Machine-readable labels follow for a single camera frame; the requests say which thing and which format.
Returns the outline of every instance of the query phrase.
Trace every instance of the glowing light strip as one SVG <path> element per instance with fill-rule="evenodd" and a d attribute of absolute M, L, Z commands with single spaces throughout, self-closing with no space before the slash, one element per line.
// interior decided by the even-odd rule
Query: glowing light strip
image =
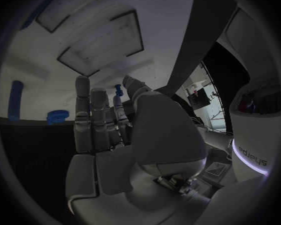
<path fill-rule="evenodd" d="M 267 171 L 264 171 L 264 170 L 261 170 L 259 168 L 257 168 L 256 166 L 253 166 L 251 163 L 247 162 L 238 152 L 237 148 L 236 148 L 236 144 L 235 144 L 235 140 L 233 139 L 232 141 L 232 148 L 233 148 L 233 151 L 235 153 L 235 155 L 244 163 L 246 164 L 248 167 L 250 167 L 251 169 L 253 169 L 254 171 L 260 173 L 260 174 L 268 174 Z"/>

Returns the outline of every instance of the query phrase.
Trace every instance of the cable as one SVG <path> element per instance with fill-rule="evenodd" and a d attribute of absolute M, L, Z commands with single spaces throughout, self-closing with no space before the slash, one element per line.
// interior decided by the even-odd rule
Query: cable
<path fill-rule="evenodd" d="M 218 132 L 220 132 L 220 133 L 225 133 L 225 134 L 228 135 L 228 136 L 232 136 L 232 135 L 230 135 L 230 134 L 233 134 L 232 132 L 220 131 L 220 130 L 214 129 L 214 128 L 210 127 L 210 126 L 207 126 L 207 125 L 205 125 L 205 124 L 202 124 L 200 121 L 198 121 L 198 119 L 196 119 L 196 118 L 193 117 L 193 116 L 190 116 L 190 118 L 191 118 L 193 121 L 196 121 L 196 122 L 200 123 L 201 125 L 203 125 L 203 126 L 209 128 L 209 129 L 218 131 Z"/>

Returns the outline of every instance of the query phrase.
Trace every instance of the purple light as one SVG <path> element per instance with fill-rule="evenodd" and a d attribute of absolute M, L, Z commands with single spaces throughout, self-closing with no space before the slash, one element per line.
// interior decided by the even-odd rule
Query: purple light
<path fill-rule="evenodd" d="M 244 163 L 246 164 L 248 167 L 250 167 L 251 169 L 253 169 L 254 171 L 260 173 L 260 174 L 267 174 L 268 172 L 267 171 L 264 171 L 264 170 L 261 170 L 259 169 L 258 167 L 256 166 L 253 166 L 252 164 L 250 164 L 249 162 L 247 162 L 238 152 L 238 150 L 236 149 L 236 144 L 235 144 L 235 140 L 233 139 L 232 141 L 232 148 L 233 148 L 233 151 L 235 153 L 235 155 Z"/>

